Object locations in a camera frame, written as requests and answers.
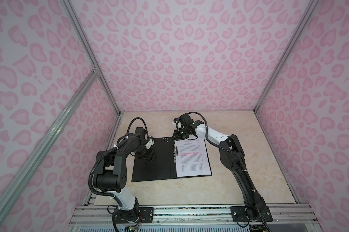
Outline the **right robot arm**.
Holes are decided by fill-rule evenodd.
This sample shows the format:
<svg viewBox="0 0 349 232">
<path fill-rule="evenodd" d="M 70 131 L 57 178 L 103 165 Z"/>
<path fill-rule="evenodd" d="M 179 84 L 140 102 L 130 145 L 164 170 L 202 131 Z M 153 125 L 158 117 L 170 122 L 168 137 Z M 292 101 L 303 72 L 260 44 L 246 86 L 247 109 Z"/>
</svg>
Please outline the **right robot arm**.
<svg viewBox="0 0 349 232">
<path fill-rule="evenodd" d="M 173 120 L 173 125 L 176 127 L 173 132 L 175 140 L 185 140 L 194 135 L 219 149 L 221 163 L 231 171 L 241 189 L 245 217 L 249 221 L 261 221 L 264 225 L 273 221 L 269 207 L 251 180 L 245 153 L 236 135 L 222 134 L 210 128 L 204 116 L 198 112 L 184 113 Z"/>
</svg>

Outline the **blue folder with black inside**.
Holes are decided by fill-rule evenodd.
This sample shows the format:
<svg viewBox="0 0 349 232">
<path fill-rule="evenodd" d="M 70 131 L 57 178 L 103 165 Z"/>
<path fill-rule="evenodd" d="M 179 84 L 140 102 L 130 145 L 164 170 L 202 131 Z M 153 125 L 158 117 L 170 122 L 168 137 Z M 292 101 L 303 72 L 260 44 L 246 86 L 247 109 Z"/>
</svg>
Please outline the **blue folder with black inside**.
<svg viewBox="0 0 349 232">
<path fill-rule="evenodd" d="M 138 157 L 134 159 L 132 182 L 212 176 L 211 170 L 201 174 L 190 171 L 189 164 L 185 166 L 187 172 L 178 175 L 175 163 L 177 157 L 175 141 L 171 137 L 155 138 L 154 145 L 151 148 L 154 151 L 152 160 L 144 160 Z"/>
</svg>

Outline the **printed paper sheet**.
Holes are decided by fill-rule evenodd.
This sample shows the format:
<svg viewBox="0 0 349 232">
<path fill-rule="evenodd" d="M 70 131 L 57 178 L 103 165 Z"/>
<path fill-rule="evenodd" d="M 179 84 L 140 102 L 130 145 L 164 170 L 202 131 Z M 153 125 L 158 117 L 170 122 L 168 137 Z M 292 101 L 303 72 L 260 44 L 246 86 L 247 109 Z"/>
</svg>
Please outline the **printed paper sheet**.
<svg viewBox="0 0 349 232">
<path fill-rule="evenodd" d="M 212 176 L 204 139 L 177 141 L 176 177 Z"/>
</svg>

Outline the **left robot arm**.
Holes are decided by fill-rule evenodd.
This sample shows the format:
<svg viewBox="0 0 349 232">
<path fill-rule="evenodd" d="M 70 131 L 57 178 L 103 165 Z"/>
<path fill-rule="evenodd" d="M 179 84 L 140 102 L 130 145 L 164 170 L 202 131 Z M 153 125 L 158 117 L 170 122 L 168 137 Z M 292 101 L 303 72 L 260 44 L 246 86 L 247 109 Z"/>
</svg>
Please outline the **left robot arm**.
<svg viewBox="0 0 349 232">
<path fill-rule="evenodd" d="M 147 129 L 137 127 L 135 132 L 127 132 L 110 150 L 100 151 L 88 177 L 90 191 L 99 196 L 112 197 L 118 204 L 114 211 L 127 222 L 135 223 L 141 216 L 139 203 L 128 187 L 127 157 L 152 161 L 155 152 L 151 148 L 154 138 L 148 135 Z"/>
</svg>

